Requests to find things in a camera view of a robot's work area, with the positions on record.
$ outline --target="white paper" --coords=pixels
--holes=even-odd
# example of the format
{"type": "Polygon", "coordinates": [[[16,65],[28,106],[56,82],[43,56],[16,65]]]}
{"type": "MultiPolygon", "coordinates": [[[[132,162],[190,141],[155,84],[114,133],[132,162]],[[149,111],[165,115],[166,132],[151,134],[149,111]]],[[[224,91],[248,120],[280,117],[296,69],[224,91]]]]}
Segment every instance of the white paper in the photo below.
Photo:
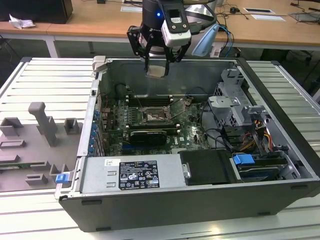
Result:
{"type": "Polygon", "coordinates": [[[21,30],[22,28],[32,28],[36,26],[32,20],[21,20],[11,16],[11,14],[9,14],[9,16],[9,23],[11,23],[17,29],[21,30]]]}
{"type": "Polygon", "coordinates": [[[269,21],[285,21],[280,16],[272,16],[272,15],[258,15],[258,14],[251,14],[251,16],[256,20],[269,20],[269,21]]]}

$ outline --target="sticker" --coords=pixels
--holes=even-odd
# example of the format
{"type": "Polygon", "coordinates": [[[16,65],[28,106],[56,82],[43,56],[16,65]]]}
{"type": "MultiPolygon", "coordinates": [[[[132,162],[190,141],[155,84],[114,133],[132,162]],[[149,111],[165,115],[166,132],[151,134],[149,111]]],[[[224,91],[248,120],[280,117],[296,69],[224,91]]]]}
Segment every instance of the sticker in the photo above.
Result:
{"type": "Polygon", "coordinates": [[[120,163],[120,159],[114,159],[114,158],[107,158],[104,160],[104,166],[118,166],[120,163]]]}
{"type": "Polygon", "coordinates": [[[157,161],[130,161],[119,163],[119,189],[159,188],[157,161]]]}

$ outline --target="desk leg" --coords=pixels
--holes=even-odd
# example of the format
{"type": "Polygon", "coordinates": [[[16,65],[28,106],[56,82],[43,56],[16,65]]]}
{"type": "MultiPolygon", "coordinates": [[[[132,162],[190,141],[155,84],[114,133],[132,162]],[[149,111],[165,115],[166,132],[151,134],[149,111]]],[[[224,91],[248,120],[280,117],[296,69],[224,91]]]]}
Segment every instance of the desk leg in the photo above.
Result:
{"type": "Polygon", "coordinates": [[[48,35],[45,37],[44,40],[45,40],[46,46],[49,50],[50,57],[51,58],[60,58],[60,53],[59,53],[58,49],[56,48],[55,38],[53,36],[48,35]]]}
{"type": "Polygon", "coordinates": [[[94,49],[94,44],[92,41],[88,41],[88,45],[89,45],[89,50],[91,54],[95,53],[95,49],[94,49]]]}

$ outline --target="black plastic cover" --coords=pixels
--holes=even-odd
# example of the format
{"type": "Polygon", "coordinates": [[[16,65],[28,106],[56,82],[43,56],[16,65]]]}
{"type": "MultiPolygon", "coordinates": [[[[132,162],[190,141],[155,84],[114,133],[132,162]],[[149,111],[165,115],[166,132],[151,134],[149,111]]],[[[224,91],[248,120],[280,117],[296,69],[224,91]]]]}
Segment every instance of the black plastic cover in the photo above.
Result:
{"type": "Polygon", "coordinates": [[[180,152],[182,164],[187,164],[191,173],[191,178],[186,179],[186,184],[194,186],[236,183],[230,157],[230,153],[224,149],[180,152]]]}

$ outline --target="slotted metal surface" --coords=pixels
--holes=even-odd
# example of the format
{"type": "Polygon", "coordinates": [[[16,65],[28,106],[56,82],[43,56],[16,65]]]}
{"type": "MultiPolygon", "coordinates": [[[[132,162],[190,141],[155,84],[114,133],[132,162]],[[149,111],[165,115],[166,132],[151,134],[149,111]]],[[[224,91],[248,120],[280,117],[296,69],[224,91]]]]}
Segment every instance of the slotted metal surface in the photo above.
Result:
{"type": "Polygon", "coordinates": [[[65,118],[83,122],[92,81],[91,58],[33,58],[23,63],[7,89],[1,92],[0,121],[18,117],[36,124],[28,112],[31,102],[44,102],[47,116],[56,123],[65,118]]]}
{"type": "MultiPolygon", "coordinates": [[[[300,85],[280,66],[270,62],[248,61],[265,87],[282,107],[297,129],[320,156],[320,107],[300,85]]],[[[258,105],[261,101],[249,89],[258,105]]]]}

